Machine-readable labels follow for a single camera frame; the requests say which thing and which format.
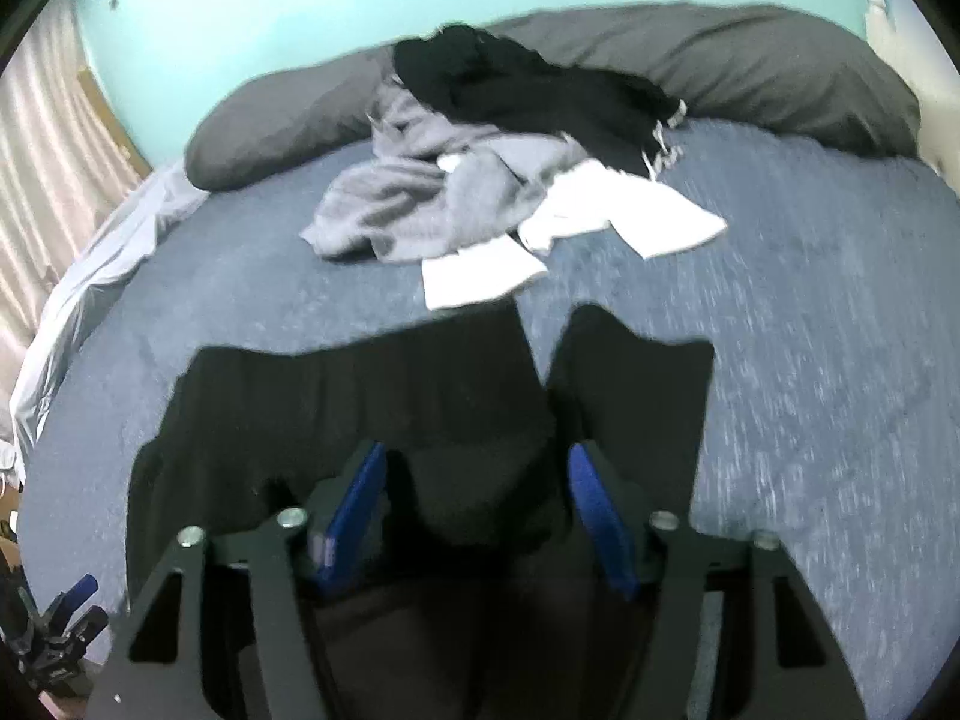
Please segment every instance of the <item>bolt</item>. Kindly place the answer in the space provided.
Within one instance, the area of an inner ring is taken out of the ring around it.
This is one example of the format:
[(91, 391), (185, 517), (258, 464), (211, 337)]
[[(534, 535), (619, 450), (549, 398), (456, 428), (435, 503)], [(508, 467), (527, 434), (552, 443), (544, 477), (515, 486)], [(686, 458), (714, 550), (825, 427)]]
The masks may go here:
[(306, 511), (299, 506), (295, 506), (290, 509), (284, 509), (280, 514), (277, 514), (277, 525), (287, 529), (299, 528), (299, 526), (306, 522), (306, 519)]
[(650, 524), (658, 531), (675, 531), (680, 527), (680, 520), (673, 512), (653, 512), (650, 515)]
[(773, 531), (756, 531), (754, 546), (757, 549), (765, 549), (767, 552), (776, 552), (779, 549), (779, 536)]
[(176, 534), (176, 543), (181, 547), (194, 547), (206, 538), (203, 528), (196, 525), (188, 525), (182, 531)]

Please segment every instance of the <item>black clothing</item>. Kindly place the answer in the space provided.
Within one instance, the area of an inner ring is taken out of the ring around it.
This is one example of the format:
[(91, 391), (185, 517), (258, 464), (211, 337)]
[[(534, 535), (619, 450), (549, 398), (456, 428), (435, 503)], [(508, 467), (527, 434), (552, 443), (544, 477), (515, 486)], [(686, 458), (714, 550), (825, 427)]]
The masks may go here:
[(544, 389), (512, 303), (296, 357), (204, 349), (133, 469), (131, 598), (180, 528), (252, 529), (370, 437), (397, 453), (381, 573), (310, 623), (347, 716), (604, 717), (649, 617), (594, 581), (565, 450), (592, 437), (686, 512), (712, 360), (584, 306)]
[(394, 69), (414, 97), (455, 122), (565, 132), (608, 167), (634, 175), (649, 175), (642, 154), (652, 163), (663, 151), (656, 123), (680, 110), (680, 100), (641, 76), (551, 65), (467, 25), (400, 41)]

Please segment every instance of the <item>pile of clothes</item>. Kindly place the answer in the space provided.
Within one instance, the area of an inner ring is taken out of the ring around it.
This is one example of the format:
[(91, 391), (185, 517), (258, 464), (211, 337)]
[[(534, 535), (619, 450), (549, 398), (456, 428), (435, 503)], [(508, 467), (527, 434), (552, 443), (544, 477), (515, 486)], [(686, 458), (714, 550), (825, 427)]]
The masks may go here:
[(664, 132), (686, 106), (651, 81), (551, 65), (467, 25), (401, 41), (392, 58), (368, 113), (376, 159), (339, 175), (301, 233), (318, 255), (422, 261), (440, 308), (545, 274), (529, 252), (555, 238), (613, 225), (647, 257), (726, 228), (656, 181), (680, 156)]

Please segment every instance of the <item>gray pillow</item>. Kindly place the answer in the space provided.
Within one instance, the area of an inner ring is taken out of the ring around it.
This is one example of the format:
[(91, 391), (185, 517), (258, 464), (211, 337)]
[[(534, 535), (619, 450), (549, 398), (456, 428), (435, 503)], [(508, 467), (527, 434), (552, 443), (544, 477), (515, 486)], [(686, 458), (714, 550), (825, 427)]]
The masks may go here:
[(240, 189), (370, 136), (367, 105), (392, 72), (379, 46), (247, 81), (206, 115), (184, 153), (198, 189)]
[(913, 92), (866, 42), (808, 13), (674, 2), (538, 11), (489, 29), (554, 64), (646, 76), (691, 116), (862, 156), (917, 155)]
[[(856, 35), (806, 13), (675, 2), (536, 11), (487, 28), (556, 64), (647, 76), (691, 116), (864, 156), (917, 153), (920, 108), (904, 81)], [(248, 81), (193, 134), (187, 177), (238, 189), (368, 138), (367, 106), (391, 72), (380, 46)]]

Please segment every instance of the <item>blue bedspread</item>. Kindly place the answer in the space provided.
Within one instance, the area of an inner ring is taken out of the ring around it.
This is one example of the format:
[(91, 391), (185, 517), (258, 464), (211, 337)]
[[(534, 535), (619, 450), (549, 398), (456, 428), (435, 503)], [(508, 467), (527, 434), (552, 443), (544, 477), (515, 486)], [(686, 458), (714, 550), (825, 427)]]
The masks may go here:
[[(778, 531), (870, 717), (901, 720), (960, 637), (960, 204), (910, 160), (727, 122), (676, 138), (686, 156), (666, 182), (730, 229), (649, 262), (611, 232), (559, 242), (517, 298), (536, 363), (582, 301), (637, 333), (710, 338), (694, 524)], [(99, 602), (120, 605), (131, 464), (198, 347), (299, 352), (429, 319), (418, 266), (323, 262), (298, 237), (369, 154), (213, 196), (136, 274), (28, 469), (21, 543), (40, 603), (89, 571)]]

